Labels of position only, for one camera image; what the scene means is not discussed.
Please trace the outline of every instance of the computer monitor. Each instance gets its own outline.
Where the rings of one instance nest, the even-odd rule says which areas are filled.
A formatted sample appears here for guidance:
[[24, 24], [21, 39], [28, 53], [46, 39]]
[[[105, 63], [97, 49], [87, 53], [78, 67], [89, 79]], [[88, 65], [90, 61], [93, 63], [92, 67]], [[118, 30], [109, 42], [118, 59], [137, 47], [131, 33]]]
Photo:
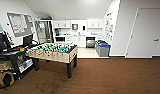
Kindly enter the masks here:
[[23, 47], [29, 46], [32, 44], [33, 34], [23, 37]]

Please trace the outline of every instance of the ceiling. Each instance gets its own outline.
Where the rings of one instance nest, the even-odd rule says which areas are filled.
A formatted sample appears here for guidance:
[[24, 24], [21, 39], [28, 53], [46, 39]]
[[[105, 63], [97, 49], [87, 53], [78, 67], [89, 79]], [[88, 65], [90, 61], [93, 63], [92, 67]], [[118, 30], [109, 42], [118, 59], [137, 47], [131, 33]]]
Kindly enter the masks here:
[[112, 0], [23, 0], [40, 18], [103, 19]]

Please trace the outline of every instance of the table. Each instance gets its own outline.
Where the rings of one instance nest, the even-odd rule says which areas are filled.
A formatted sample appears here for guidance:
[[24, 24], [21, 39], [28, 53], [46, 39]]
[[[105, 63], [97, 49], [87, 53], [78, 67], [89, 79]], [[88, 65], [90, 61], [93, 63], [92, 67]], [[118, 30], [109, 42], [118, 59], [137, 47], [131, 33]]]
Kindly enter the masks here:
[[35, 68], [38, 70], [38, 59], [52, 60], [66, 63], [67, 77], [72, 77], [71, 61], [74, 59], [74, 67], [77, 66], [77, 45], [71, 43], [44, 43], [27, 49], [29, 57], [32, 57]]

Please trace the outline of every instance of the trash can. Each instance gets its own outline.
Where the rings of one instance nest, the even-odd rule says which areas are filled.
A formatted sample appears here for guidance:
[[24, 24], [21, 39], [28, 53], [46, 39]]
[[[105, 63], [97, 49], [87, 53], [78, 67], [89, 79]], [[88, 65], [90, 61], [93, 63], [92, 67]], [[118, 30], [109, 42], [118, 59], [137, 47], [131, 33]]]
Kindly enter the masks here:
[[109, 57], [111, 45], [108, 43], [100, 43], [98, 46], [98, 55], [99, 57]]
[[98, 40], [98, 41], [96, 41], [96, 43], [95, 43], [95, 48], [96, 48], [96, 52], [97, 52], [97, 54], [99, 55], [99, 51], [100, 51], [100, 44], [101, 43], [106, 43], [105, 41], [103, 41], [103, 40]]

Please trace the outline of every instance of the wooden floor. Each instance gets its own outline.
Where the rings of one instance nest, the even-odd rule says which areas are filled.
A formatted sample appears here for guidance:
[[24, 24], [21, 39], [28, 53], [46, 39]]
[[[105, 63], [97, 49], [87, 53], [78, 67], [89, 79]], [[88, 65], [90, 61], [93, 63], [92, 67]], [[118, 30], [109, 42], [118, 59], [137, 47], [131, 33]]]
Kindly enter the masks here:
[[78, 58], [71, 79], [64, 63], [39, 64], [0, 94], [160, 94], [160, 59]]

